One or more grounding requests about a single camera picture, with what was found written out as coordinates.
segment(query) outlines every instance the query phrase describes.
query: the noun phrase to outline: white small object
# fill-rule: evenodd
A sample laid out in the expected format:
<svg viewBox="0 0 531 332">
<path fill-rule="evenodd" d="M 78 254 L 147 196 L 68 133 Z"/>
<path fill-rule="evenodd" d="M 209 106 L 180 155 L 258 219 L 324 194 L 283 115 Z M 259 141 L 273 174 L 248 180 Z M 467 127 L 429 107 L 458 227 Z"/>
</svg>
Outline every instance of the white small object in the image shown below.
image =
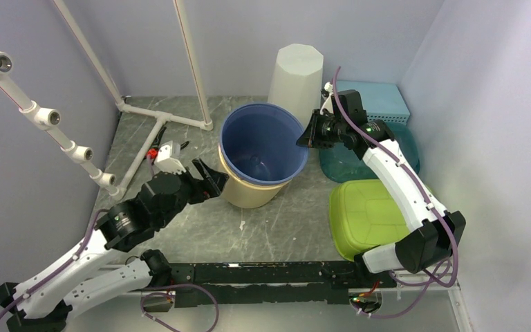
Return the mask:
<svg viewBox="0 0 531 332">
<path fill-rule="evenodd" d="M 324 100 L 324 102 L 322 103 L 322 106 L 320 108 L 320 115 L 323 115 L 324 112 L 323 110 L 327 110 L 327 112 L 333 114 L 334 113 L 334 110 L 333 110 L 333 99 L 331 99 L 330 97 L 332 96 L 333 94 L 329 94 L 328 97 Z"/>
<path fill-rule="evenodd" d="M 180 144 L 171 140 L 160 147 L 154 164 L 162 172 L 182 174 L 186 172 L 186 168 L 179 161 L 179 157 Z"/>
<path fill-rule="evenodd" d="M 323 61 L 316 48 L 302 44 L 281 48 L 276 57 L 268 102 L 293 114 L 304 128 L 320 108 Z"/>
<path fill-rule="evenodd" d="M 375 247 L 363 254 L 365 266 L 371 273 L 402 268 L 398 256 L 395 254 L 395 243 Z"/>
</svg>

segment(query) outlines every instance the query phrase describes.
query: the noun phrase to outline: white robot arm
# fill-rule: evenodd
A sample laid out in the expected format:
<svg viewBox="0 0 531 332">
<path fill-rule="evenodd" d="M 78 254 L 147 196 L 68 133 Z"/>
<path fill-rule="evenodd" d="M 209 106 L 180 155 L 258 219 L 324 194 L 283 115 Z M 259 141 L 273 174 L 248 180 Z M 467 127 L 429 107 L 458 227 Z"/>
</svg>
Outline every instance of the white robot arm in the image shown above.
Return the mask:
<svg viewBox="0 0 531 332">
<path fill-rule="evenodd" d="M 388 189 L 411 232 L 398 242 L 356 255 L 355 263 L 368 276 L 396 269 L 417 273 L 450 257 L 465 228 L 462 214 L 447 211 L 430 194 L 411 171 L 386 124 L 381 120 L 368 121 L 357 91 L 333 93 L 333 86 L 327 84 L 322 93 L 326 100 L 320 110 L 313 111 L 297 145 L 328 149 L 340 142 L 353 150 Z"/>
</svg>

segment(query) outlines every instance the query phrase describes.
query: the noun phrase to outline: gray marble floor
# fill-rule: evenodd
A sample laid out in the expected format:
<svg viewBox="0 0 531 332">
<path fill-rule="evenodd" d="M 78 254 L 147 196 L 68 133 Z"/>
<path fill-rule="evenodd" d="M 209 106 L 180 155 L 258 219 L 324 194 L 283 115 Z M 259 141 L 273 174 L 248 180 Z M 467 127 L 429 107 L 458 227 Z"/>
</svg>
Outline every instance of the gray marble floor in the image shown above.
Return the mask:
<svg viewBox="0 0 531 332">
<path fill-rule="evenodd" d="M 209 98 L 207 102 L 214 122 L 213 131 L 169 122 L 162 142 L 189 140 L 189 146 L 182 151 L 183 164 L 192 167 L 191 160 L 200 156 L 216 169 L 218 134 L 225 116 L 241 105 L 265 100 L 252 97 Z M 201 120 L 201 110 L 195 97 L 130 98 L 128 103 Z M 107 172 L 114 173 L 118 180 L 122 178 L 154 123 L 153 118 L 122 115 L 107 160 Z M 125 198 L 134 197 L 150 178 L 149 170 L 143 163 L 133 177 Z M 121 260 L 139 255 L 149 248 L 160 249 L 172 262 L 342 259 L 335 249 L 328 226 L 328 195 L 335 186 L 337 183 L 322 174 L 317 151 L 311 150 L 304 171 L 263 207 L 241 209 L 220 198 L 188 205 L 168 227 Z M 101 190 L 95 209 L 109 208 L 115 203 Z M 239 228 L 241 221 L 245 221 L 243 230 Z"/>
</svg>

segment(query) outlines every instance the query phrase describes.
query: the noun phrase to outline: white pvc pipe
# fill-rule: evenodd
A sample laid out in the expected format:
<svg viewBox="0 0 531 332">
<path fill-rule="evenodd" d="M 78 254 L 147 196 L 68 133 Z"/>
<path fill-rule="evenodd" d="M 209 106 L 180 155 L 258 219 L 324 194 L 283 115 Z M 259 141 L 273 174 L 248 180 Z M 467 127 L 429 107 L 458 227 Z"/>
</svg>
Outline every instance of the white pvc pipe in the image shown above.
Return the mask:
<svg viewBox="0 0 531 332">
<path fill-rule="evenodd" d="M 109 74 L 104 70 L 104 67 L 102 66 L 101 62 L 99 61 L 97 55 L 95 54 L 95 51 L 89 44 L 89 42 L 86 40 L 86 37 L 84 36 L 84 33 L 80 30 L 80 27 L 76 23 L 76 20 L 74 20 L 74 17 L 70 13 L 70 10 L 68 10 L 68 7 L 66 7 L 66 4 L 62 0 L 53 0 L 54 4 L 60 11 L 60 14 L 62 14 L 62 17 L 70 27 L 70 30 L 72 30 L 72 33 L 78 39 L 78 43 L 82 48 L 84 49 L 84 52 L 86 53 L 86 56 L 90 59 L 90 61 L 93 63 L 93 66 L 95 67 L 97 73 L 99 73 L 100 77 L 102 78 L 102 81 L 104 82 L 104 85 L 106 85 L 106 88 L 109 90 L 111 95 L 113 96 L 113 99 L 115 100 L 115 103 L 121 102 L 121 94 L 119 93 L 119 90 L 115 86 L 115 83 L 113 83 L 113 80 L 109 76 Z"/>
<path fill-rule="evenodd" d="M 142 109 L 140 107 L 133 107 L 125 103 L 119 104 L 118 108 L 119 110 L 125 113 L 141 114 L 143 116 L 151 116 L 159 120 L 161 119 L 161 120 L 164 120 L 165 122 L 167 121 L 177 122 L 183 125 L 189 125 L 189 126 L 198 127 L 204 130 L 210 130 L 206 128 L 207 124 L 204 123 L 203 121 L 183 118 L 181 116 L 175 116 L 172 113 L 167 113 L 167 112 L 162 112 L 162 111 L 152 111 L 151 109 Z"/>
<path fill-rule="evenodd" d="M 9 76 L 0 77 L 0 89 L 11 98 L 20 109 L 29 109 L 31 99 L 15 84 Z"/>
<path fill-rule="evenodd" d="M 53 127 L 52 129 L 46 130 L 46 133 L 48 133 L 48 135 L 50 135 L 50 137 L 53 138 L 62 149 L 66 150 L 72 147 L 72 142 L 70 141 L 68 136 L 64 135 L 64 133 L 57 127 Z"/>
<path fill-rule="evenodd" d="M 129 166 L 129 169 L 123 176 L 123 179 L 121 180 L 121 183 L 118 185 L 119 188 L 119 195 L 115 197 L 115 199 L 121 199 L 125 193 L 127 192 L 127 186 L 131 182 L 131 179 L 134 175 L 136 175 L 136 172 L 141 165 L 141 162 L 143 161 L 143 158 L 145 158 L 145 155 L 147 154 L 147 151 L 149 150 L 149 147 L 153 143 L 153 140 L 158 135 L 158 132 L 160 129 L 162 129 L 162 126 L 164 125 L 165 121 L 162 119 L 157 119 L 156 124 L 153 126 L 151 131 L 149 132 L 149 135 L 147 136 L 147 139 L 143 143 L 143 146 L 139 150 L 137 156 L 135 159 L 133 159 L 133 162 Z"/>
<path fill-rule="evenodd" d="M 6 57 L 9 62 L 9 67 L 12 68 L 11 58 L 5 53 L 0 53 L 0 56 Z M 119 189 L 113 186 L 111 179 L 114 175 L 103 173 L 95 165 L 92 164 L 92 151 L 87 147 L 78 147 L 73 141 L 68 139 L 64 133 L 57 127 L 60 121 L 59 112 L 54 109 L 46 109 L 40 107 L 35 101 L 31 100 L 24 92 L 8 77 L 9 70 L 0 72 L 0 88 L 1 90 L 19 107 L 19 111 L 29 121 L 31 121 L 38 129 L 45 131 L 53 140 L 55 140 L 61 147 L 62 151 L 75 163 L 79 163 L 84 168 L 91 178 L 100 186 L 109 191 L 111 196 L 119 194 Z M 80 151 L 90 150 L 88 158 L 84 155 L 74 155 L 73 152 L 80 148 Z"/>
<path fill-rule="evenodd" d="M 196 61 L 196 53 L 194 52 L 192 34 L 190 33 L 190 27 L 188 26 L 188 16 L 186 15 L 184 1 L 174 0 L 174 8 L 176 9 L 176 16 L 178 17 L 178 23 L 180 24 L 180 30 L 182 31 L 182 38 L 184 39 L 184 46 L 186 47 L 186 53 L 188 54 L 188 62 L 190 63 L 190 70 L 192 71 L 192 77 L 194 78 L 194 86 L 196 87 L 198 101 L 200 102 L 201 110 L 203 111 L 203 118 L 207 125 L 206 127 L 210 128 L 206 130 L 212 130 L 212 120 L 209 114 L 201 71 L 199 70 L 198 62 Z"/>
</svg>

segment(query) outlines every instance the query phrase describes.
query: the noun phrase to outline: purple cable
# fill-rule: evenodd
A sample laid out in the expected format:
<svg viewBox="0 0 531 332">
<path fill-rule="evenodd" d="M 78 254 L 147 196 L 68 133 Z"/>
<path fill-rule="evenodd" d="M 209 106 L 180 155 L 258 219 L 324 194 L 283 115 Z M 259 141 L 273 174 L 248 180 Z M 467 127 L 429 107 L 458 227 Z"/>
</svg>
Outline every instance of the purple cable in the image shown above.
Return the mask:
<svg viewBox="0 0 531 332">
<path fill-rule="evenodd" d="M 88 226 L 86 227 L 86 234 L 84 235 L 84 239 L 80 243 L 80 246 L 78 247 L 78 250 L 74 253 L 75 256 L 80 257 L 80 254 L 84 251 L 86 246 L 89 244 L 89 241 L 91 240 L 91 237 L 93 236 L 93 231 L 95 229 L 95 222 L 99 219 L 99 215 L 103 212 L 108 212 L 108 210 L 105 209 L 99 209 L 96 213 L 94 218 L 92 218 L 88 222 Z M 57 275 L 59 275 L 62 271 L 64 271 L 66 268 L 72 264 L 74 260 L 72 258 L 69 258 L 67 261 L 65 261 L 61 266 L 59 266 L 57 269 L 55 269 L 52 273 L 47 275 L 45 278 L 37 282 L 35 285 L 31 286 L 26 290 L 25 293 L 29 294 L 31 296 L 33 293 L 35 293 L 38 289 L 40 289 L 43 285 L 47 284 L 50 280 L 54 279 Z M 23 295 L 19 296 L 17 299 L 14 299 L 11 303 L 9 303 L 8 306 L 6 306 L 1 312 L 0 312 L 0 321 L 5 317 L 5 314 L 14 308 L 16 305 L 22 303 L 24 301 Z"/>
<path fill-rule="evenodd" d="M 149 165 L 149 173 L 151 173 L 151 177 L 153 178 L 156 173 L 153 171 L 153 161 L 151 161 L 151 156 L 148 154 L 145 156 L 147 159 L 147 164 Z"/>
<path fill-rule="evenodd" d="M 170 291 L 172 289 L 188 288 L 188 287 L 192 287 L 192 288 L 198 289 L 199 291 L 203 292 L 204 294 L 206 294 L 211 299 L 212 303 L 214 304 L 214 308 L 215 308 L 215 311 L 216 311 L 215 312 L 215 317 L 214 317 L 214 322 L 212 323 L 211 327 L 207 330 L 207 332 L 211 332 L 214 329 L 214 327 L 216 326 L 216 323 L 218 322 L 218 303 L 217 303 L 216 299 L 214 298 L 214 296 L 212 296 L 212 294 L 208 290 L 206 290 L 203 287 L 200 287 L 198 285 L 195 285 L 195 284 L 178 284 L 178 285 L 171 285 L 171 286 L 165 286 L 165 287 L 148 287 L 148 288 L 143 288 L 142 290 L 143 291 Z M 140 308 L 141 308 L 141 312 L 143 313 L 143 315 L 145 317 L 148 317 L 150 320 L 153 320 L 154 322 L 159 323 L 160 325 L 162 325 L 166 329 L 169 329 L 172 332 L 180 332 L 179 330 L 176 330 L 174 327 L 169 326 L 164 321 L 159 320 L 158 318 L 148 314 L 145 311 L 145 308 L 143 307 L 143 302 L 147 298 L 152 297 L 152 296 L 169 297 L 170 295 L 168 295 L 167 293 L 151 293 L 151 294 L 148 294 L 148 295 L 145 295 L 144 297 L 142 297 L 141 302 L 140 302 Z"/>
<path fill-rule="evenodd" d="M 335 93 L 336 90 L 337 90 L 337 76 L 339 75 L 339 71 L 340 70 L 341 70 L 341 66 L 339 66 L 337 68 L 337 70 L 335 71 L 335 75 L 333 76 L 333 93 Z M 339 98 L 335 98 L 335 101 L 337 103 L 337 107 L 339 108 L 339 112 L 341 113 L 341 115 L 343 116 L 345 121 L 347 121 L 347 123 L 349 123 L 349 126 L 351 126 L 351 128 L 353 128 L 356 132 L 358 132 L 358 134 L 361 135 L 363 138 L 365 138 L 366 140 L 368 140 L 369 142 L 374 144 L 376 147 L 381 149 L 383 152 L 385 152 L 396 163 L 400 162 L 400 159 L 395 154 L 393 154 L 391 151 L 389 151 L 385 146 L 381 145 L 373 137 L 371 137 L 370 135 L 368 135 L 365 132 L 363 132 L 359 127 L 357 127 L 355 125 L 355 123 L 353 123 L 353 121 L 347 115 L 347 112 L 345 112 L 345 110 L 343 109 L 343 105 L 341 105 L 341 101 L 339 100 Z M 425 203 L 426 204 L 430 204 L 431 203 L 430 197 L 429 197 L 428 193 L 425 191 L 425 189 L 422 187 L 422 183 L 420 183 L 418 178 L 416 178 L 416 175 L 405 164 L 400 165 L 400 167 L 404 170 L 404 172 L 406 172 L 408 174 L 408 176 L 410 176 L 410 179 L 414 182 L 414 184 L 418 188 L 418 191 L 422 195 L 422 198 L 424 199 Z M 459 266 L 459 257 L 458 257 L 458 248 L 457 248 L 457 242 L 455 240 L 455 236 L 453 235 L 453 232 L 451 231 L 451 228 L 449 227 L 449 225 L 447 225 L 447 222 L 438 213 L 436 208 L 434 208 L 434 207 L 431 208 L 431 212 L 436 216 L 436 218 L 438 219 L 438 221 L 441 224 L 441 226 L 445 229 L 445 232 L 447 233 L 447 237 L 449 237 L 449 241 L 451 243 L 451 248 L 453 250 L 453 272 L 451 274 L 451 279 L 447 283 L 442 282 L 440 280 L 440 278 L 442 278 L 445 275 L 444 273 L 440 275 L 440 278 L 435 277 L 434 274 L 428 274 L 428 276 L 430 277 L 430 280 L 429 280 L 428 284 L 426 284 L 425 289 L 422 290 L 422 292 L 419 294 L 418 298 L 413 302 L 413 305 L 411 307 L 409 307 L 406 310 L 404 310 L 403 312 L 401 312 L 402 315 L 407 313 L 409 310 L 411 310 L 413 308 L 414 305 L 416 305 L 416 303 L 418 303 L 418 300 L 425 294 L 426 290 L 428 289 L 428 285 L 431 282 L 437 282 L 437 280 L 438 280 L 438 283 L 441 286 L 451 287 L 451 286 L 453 286 L 455 284 L 456 279 L 457 279 L 457 272 L 458 272 L 458 266 Z M 414 286 L 421 286 L 423 284 L 424 283 L 415 284 Z M 391 316 L 399 317 L 401 314 L 396 314 L 396 316 L 390 315 L 390 317 Z"/>
<path fill-rule="evenodd" d="M 448 262 L 447 261 L 441 261 L 439 264 L 437 264 L 437 266 L 435 266 L 434 270 L 432 273 L 436 273 L 436 271 L 438 270 L 438 268 L 445 262 Z M 403 315 L 406 315 L 410 310 L 412 310 L 416 304 L 418 304 L 418 302 L 420 302 L 420 299 L 422 299 L 423 296 L 425 296 L 425 293 L 427 292 L 427 290 L 429 289 L 429 286 L 430 284 L 432 283 L 432 281 L 427 281 L 426 284 L 425 284 L 425 287 L 420 291 L 420 294 L 418 294 L 418 296 L 414 299 L 414 301 L 412 303 L 410 303 L 410 305 L 408 306 L 408 308 L 400 311 L 399 313 L 394 313 L 394 314 L 391 314 L 391 315 L 369 315 L 370 318 L 375 318 L 377 320 L 389 320 L 391 318 L 398 318 L 400 316 L 403 316 Z"/>
<path fill-rule="evenodd" d="M 431 279 L 425 281 L 425 282 L 418 282 L 418 283 L 410 283 L 410 282 L 404 282 L 400 279 L 398 279 L 396 276 L 395 276 L 395 272 L 393 271 L 390 271 L 389 274 L 390 274 L 390 277 L 397 283 L 399 284 L 402 284 L 404 286 L 408 286 L 408 287 L 416 287 L 416 286 L 425 286 L 425 285 L 428 285 L 428 284 L 431 284 L 433 282 L 441 282 L 439 280 L 439 278 L 442 278 L 443 275 L 446 275 L 447 272 L 449 272 L 449 268 L 451 267 L 451 262 L 447 259 L 447 260 L 444 260 L 444 261 L 441 261 L 438 263 L 438 265 L 436 266 L 436 268 L 438 269 L 443 263 L 447 263 L 447 267 L 445 268 L 445 270 L 438 275 L 438 277 L 435 277 L 432 273 L 430 273 L 427 269 L 424 269 L 423 271 L 425 273 L 428 274 L 429 277 L 431 277 Z"/>
</svg>

